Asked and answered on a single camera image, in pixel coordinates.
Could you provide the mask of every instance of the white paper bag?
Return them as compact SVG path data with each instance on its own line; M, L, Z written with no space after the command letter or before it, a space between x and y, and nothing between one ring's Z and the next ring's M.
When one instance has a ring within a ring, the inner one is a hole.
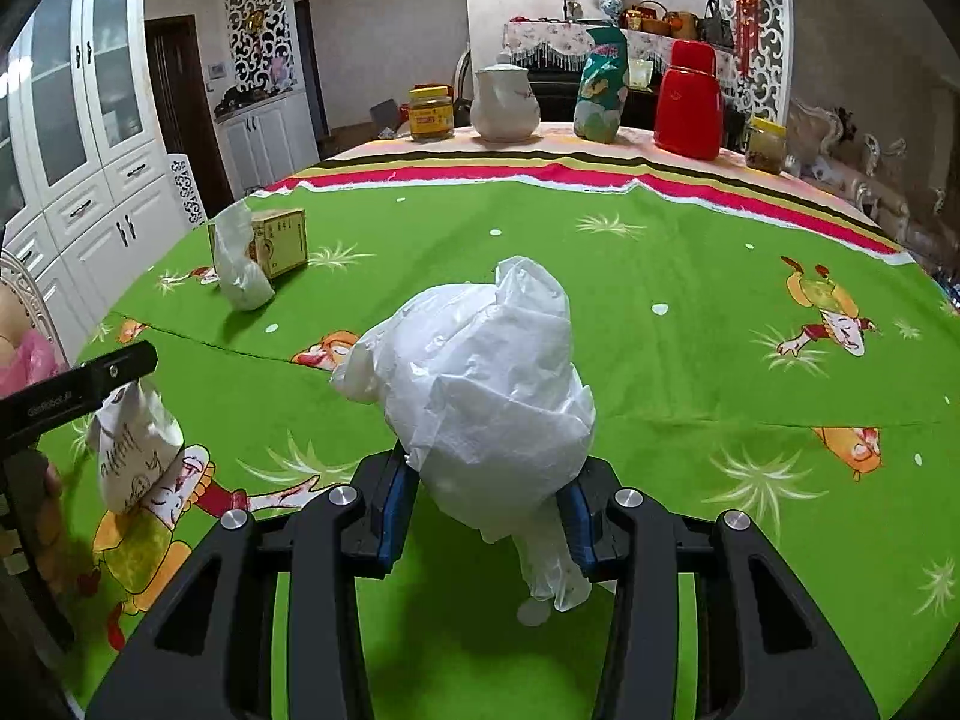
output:
M123 514L150 490L184 448L179 423L149 379L114 389L93 416L86 443L97 456L100 495Z
M253 214L243 200L213 218L213 268L220 291L240 311L252 311L274 296L274 288L248 252L253 242Z
M486 541L514 537L531 594L559 610L589 595L553 499L580 472L596 418L571 346L563 288L512 257L496 284L448 284L407 301L331 378L347 398L383 407L444 512Z

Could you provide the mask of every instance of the pink plastic bag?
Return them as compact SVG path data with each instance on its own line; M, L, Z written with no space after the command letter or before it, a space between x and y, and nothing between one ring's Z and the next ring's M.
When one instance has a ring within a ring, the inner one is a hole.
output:
M37 330L28 330L8 367L0 368L0 398L61 372L54 346Z

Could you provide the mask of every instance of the silver screw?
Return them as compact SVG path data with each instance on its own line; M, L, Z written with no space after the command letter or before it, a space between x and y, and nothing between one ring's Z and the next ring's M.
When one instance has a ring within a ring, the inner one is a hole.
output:
M330 503L334 506L349 506L357 499L357 491L350 485L337 485L330 490Z
M643 503L643 493L633 488L621 488L613 496L613 500L620 504L624 509L635 509Z
M247 521L247 517L249 517L249 515L244 512L243 509L230 509L220 517L220 524L229 531L235 531L237 528L243 526Z
M745 531L750 527L750 514L738 511L738 509L730 509L723 513L723 522L727 524L728 528L733 528L734 531Z

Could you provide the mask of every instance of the black stripe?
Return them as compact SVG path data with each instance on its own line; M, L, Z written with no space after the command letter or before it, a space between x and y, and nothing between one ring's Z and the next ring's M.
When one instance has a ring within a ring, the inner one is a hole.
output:
M433 159L442 161L450 160L451 162L457 160L541 159L546 162L556 162L557 160L565 157L575 159L578 162L585 162L593 165L611 165L616 167L651 167L653 170L665 170L666 172L676 173L677 175L685 175L690 178L719 181L720 183L731 187L758 191L760 194L776 197L777 199L785 202L793 203L794 205L800 205L810 211L817 211L819 213L829 215L830 217L837 218L837 220L841 220L848 225L856 227L865 232L869 232L871 235L882 238L885 241L891 242L894 247L899 247L899 244L889 235L887 235L886 232L880 229L880 227L863 223L856 218L848 217L839 211L834 211L832 208L820 205L813 200L807 200L803 197L798 197L795 194L786 193L786 191L778 191L769 189L767 187L762 187L739 178L728 178L726 176L717 175L714 172L708 172L707 170L691 170L690 167L673 167L672 165L664 165L659 162L652 162L651 160L640 156L611 157L601 156L599 154L590 154L585 151L571 151L570 153L563 154L556 153L555 151L402 151L395 154L369 154L362 157L353 157L352 159L325 159L322 162L318 162L316 165L309 167L309 170L337 170L340 167L360 167L364 165L378 165L384 162L404 162L407 160L415 162L419 159Z

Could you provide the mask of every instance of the cabinet handle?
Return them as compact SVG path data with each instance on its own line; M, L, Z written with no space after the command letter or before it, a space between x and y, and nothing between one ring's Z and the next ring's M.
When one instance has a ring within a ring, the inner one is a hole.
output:
M93 200L88 200L85 203L81 203L70 212L70 218L81 217L86 212L86 209L88 209L92 204Z

